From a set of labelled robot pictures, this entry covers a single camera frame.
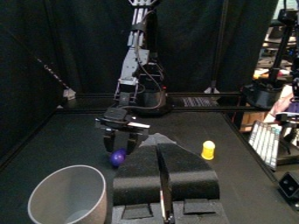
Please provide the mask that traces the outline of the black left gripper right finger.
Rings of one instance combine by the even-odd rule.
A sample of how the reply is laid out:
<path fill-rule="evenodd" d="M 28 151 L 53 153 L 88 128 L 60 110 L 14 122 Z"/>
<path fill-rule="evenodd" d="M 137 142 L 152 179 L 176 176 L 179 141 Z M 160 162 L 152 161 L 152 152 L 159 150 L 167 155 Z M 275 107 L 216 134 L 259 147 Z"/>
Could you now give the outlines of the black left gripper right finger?
<path fill-rule="evenodd" d="M 159 143 L 157 150 L 168 171 L 172 200 L 217 200 L 219 178 L 207 162 L 175 143 Z"/>

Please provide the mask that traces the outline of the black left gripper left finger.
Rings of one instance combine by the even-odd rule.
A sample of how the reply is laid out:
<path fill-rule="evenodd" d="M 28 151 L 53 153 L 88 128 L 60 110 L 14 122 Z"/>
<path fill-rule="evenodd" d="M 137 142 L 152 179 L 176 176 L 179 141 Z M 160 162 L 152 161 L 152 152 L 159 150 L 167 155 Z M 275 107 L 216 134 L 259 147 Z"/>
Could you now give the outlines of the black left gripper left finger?
<path fill-rule="evenodd" d="M 156 148 L 139 147 L 119 166 L 113 178 L 113 205 L 151 204 L 160 201 L 160 171 Z"/>

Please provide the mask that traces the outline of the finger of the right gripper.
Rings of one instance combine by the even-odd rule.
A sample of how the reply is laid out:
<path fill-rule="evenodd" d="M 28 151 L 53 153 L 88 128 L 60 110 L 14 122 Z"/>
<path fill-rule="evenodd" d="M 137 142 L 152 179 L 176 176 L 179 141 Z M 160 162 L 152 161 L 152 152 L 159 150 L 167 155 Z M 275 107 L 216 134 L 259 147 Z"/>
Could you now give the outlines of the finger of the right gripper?
<path fill-rule="evenodd" d="M 104 131 L 104 136 L 103 136 L 107 152 L 112 152 L 113 151 L 115 138 L 116 138 L 115 131 L 112 129 L 107 129 Z"/>
<path fill-rule="evenodd" d="M 135 148 L 136 148 L 136 143 L 137 143 L 137 134 L 136 133 L 131 133 L 128 135 L 128 139 L 127 139 L 127 148 L 125 148 L 125 154 L 129 155 Z"/>

